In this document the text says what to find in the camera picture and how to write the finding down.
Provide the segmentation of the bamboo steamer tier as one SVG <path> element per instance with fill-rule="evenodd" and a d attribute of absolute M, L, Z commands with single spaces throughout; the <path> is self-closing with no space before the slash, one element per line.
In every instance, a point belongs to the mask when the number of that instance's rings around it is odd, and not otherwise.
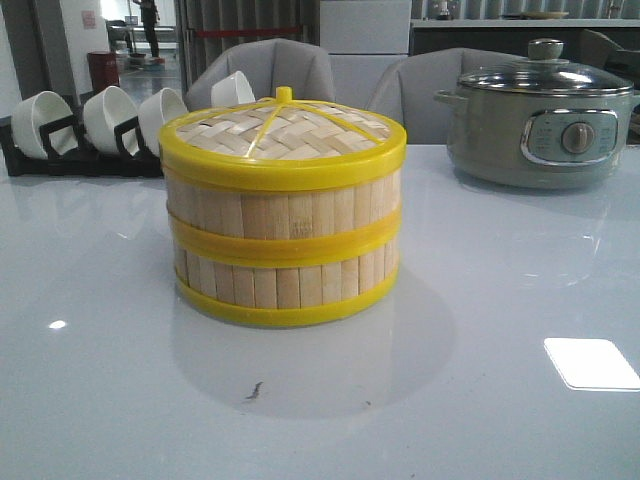
<path fill-rule="evenodd" d="M 401 173 L 306 192 L 232 191 L 168 170 L 167 209 L 179 246 L 243 266 L 293 267 L 347 260 L 393 241 Z"/>
<path fill-rule="evenodd" d="M 179 292 L 204 313 L 234 323 L 302 327 L 359 313 L 393 288 L 400 263 L 393 238 L 373 251 L 304 267 L 227 265 L 176 245 Z"/>

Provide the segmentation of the woven bamboo steamer lid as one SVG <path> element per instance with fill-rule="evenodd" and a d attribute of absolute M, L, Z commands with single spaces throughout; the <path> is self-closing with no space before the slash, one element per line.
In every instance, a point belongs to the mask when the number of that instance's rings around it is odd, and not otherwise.
<path fill-rule="evenodd" d="M 161 163 L 197 186 L 231 191 L 310 192 L 350 187 L 400 169 L 407 134 L 383 115 L 289 87 L 235 107 L 193 111 L 158 133 Z"/>

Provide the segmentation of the white bowl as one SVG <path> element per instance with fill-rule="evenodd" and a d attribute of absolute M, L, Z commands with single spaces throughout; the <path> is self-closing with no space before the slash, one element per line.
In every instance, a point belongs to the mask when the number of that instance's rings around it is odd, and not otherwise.
<path fill-rule="evenodd" d="M 114 85 L 91 97 L 83 109 L 89 140 L 103 154 L 119 154 L 114 128 L 136 117 L 137 108 L 131 97 Z"/>
<path fill-rule="evenodd" d="M 154 156 L 160 156 L 158 133 L 161 127 L 187 112 L 182 96 L 172 88 L 163 88 L 140 104 L 139 126 L 145 144 Z"/>
<path fill-rule="evenodd" d="M 20 102 L 11 116 L 15 144 L 25 156 L 47 159 L 40 127 L 72 114 L 67 102 L 53 91 L 42 91 Z"/>
<path fill-rule="evenodd" d="M 254 91 L 242 71 L 235 71 L 216 82 L 210 91 L 213 107 L 233 107 L 256 101 Z"/>

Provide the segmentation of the left grey upholstered chair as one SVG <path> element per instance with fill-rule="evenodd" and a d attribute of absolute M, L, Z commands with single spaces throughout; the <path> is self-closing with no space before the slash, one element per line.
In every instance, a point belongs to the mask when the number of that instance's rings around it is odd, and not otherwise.
<path fill-rule="evenodd" d="M 184 95 L 191 111 L 211 106 L 211 88 L 236 71 L 242 72 L 254 97 L 272 97 L 280 86 L 296 99 L 333 102 L 336 98 L 330 56 L 308 43 L 275 38 L 234 46 L 223 52 Z"/>

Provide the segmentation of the grey upholstered chair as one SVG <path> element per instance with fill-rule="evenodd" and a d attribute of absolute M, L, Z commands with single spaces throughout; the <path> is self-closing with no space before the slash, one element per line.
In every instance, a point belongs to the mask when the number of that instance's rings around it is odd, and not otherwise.
<path fill-rule="evenodd" d="M 366 109 L 403 125 L 409 144 L 444 144 L 452 109 L 436 101 L 434 94 L 439 90 L 454 90 L 464 73 L 518 58 L 513 54 L 471 48 L 410 56 L 384 71 Z"/>
<path fill-rule="evenodd" d="M 330 56 L 308 43 L 275 38 L 234 46 L 223 52 L 184 95 L 191 111 L 211 106 L 211 88 L 236 71 L 242 72 L 254 97 L 272 97 L 280 86 L 296 99 L 333 102 L 336 98 Z"/>

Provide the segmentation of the right grey upholstered chair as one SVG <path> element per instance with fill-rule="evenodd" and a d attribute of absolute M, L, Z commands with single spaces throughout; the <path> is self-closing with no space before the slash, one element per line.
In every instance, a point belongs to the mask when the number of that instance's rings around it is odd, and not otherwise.
<path fill-rule="evenodd" d="M 436 101 L 434 94 L 439 90 L 454 90 L 464 73 L 518 58 L 513 54 L 471 48 L 410 56 L 384 71 L 366 109 L 403 125 L 409 144 L 444 144 L 452 109 Z"/>

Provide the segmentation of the white cabinet in background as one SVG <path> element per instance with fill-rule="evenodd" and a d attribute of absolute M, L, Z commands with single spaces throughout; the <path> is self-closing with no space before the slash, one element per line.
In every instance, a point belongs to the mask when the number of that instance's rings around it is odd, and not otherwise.
<path fill-rule="evenodd" d="M 410 1 L 322 1 L 319 45 L 329 55 L 336 100 L 363 108 L 388 66 L 408 56 Z"/>

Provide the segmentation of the grey-green electric cooking pot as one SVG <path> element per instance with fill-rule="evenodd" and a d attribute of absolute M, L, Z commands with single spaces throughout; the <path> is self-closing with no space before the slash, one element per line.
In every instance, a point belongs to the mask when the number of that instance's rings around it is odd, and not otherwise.
<path fill-rule="evenodd" d="M 638 94 L 534 95 L 459 87 L 435 93 L 452 109 L 448 155 L 494 183 L 574 189 L 611 176 L 626 145 Z"/>

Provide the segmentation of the red barrier tape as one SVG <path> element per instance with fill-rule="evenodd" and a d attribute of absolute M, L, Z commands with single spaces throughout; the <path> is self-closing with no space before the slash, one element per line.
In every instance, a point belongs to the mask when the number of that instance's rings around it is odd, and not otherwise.
<path fill-rule="evenodd" d="M 235 29 L 235 30 L 195 30 L 197 38 L 240 38 L 240 37 L 279 37 L 301 34 L 303 25 L 276 28 Z"/>

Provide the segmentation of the black dish rack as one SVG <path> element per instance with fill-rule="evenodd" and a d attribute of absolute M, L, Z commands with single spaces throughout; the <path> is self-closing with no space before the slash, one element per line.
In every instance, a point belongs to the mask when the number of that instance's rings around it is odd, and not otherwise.
<path fill-rule="evenodd" d="M 1 145 L 10 176 L 23 174 L 160 177 L 159 157 L 147 148 L 138 117 L 114 128 L 119 154 L 100 153 L 90 142 L 85 125 L 72 114 L 40 127 L 47 159 L 27 157 L 15 144 L 11 116 L 1 119 Z"/>

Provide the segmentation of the red bin in background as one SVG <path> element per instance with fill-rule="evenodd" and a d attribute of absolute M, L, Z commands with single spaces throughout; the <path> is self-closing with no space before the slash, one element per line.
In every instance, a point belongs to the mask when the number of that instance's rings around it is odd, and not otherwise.
<path fill-rule="evenodd" d="M 87 54 L 89 73 L 95 94 L 109 86 L 119 86 L 117 56 L 111 51 L 93 51 Z"/>

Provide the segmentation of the glass pot lid with knob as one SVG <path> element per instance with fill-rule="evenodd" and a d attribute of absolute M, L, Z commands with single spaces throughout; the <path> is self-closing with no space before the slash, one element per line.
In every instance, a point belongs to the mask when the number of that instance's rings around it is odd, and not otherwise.
<path fill-rule="evenodd" d="M 561 58 L 564 43 L 551 38 L 530 40 L 528 56 L 462 74 L 467 88 L 542 95 L 623 95 L 634 84 L 605 70 Z"/>

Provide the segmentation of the person standing in background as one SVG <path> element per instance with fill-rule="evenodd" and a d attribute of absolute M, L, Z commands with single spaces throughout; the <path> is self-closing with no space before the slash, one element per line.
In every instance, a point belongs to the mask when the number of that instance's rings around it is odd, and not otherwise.
<path fill-rule="evenodd" d="M 157 58 L 159 56 L 159 44 L 155 32 L 155 26 L 158 21 L 158 11 L 154 0 L 136 1 L 139 6 L 141 20 L 144 28 L 145 38 L 149 44 L 151 56 Z"/>

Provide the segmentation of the white bowl far left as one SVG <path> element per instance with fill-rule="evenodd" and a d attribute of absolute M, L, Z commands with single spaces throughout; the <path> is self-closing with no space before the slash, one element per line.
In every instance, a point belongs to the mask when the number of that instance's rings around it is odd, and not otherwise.
<path fill-rule="evenodd" d="M 53 91 L 42 91 L 20 102 L 11 116 L 15 144 L 25 156 L 47 159 L 40 127 L 72 114 L 67 102 Z"/>

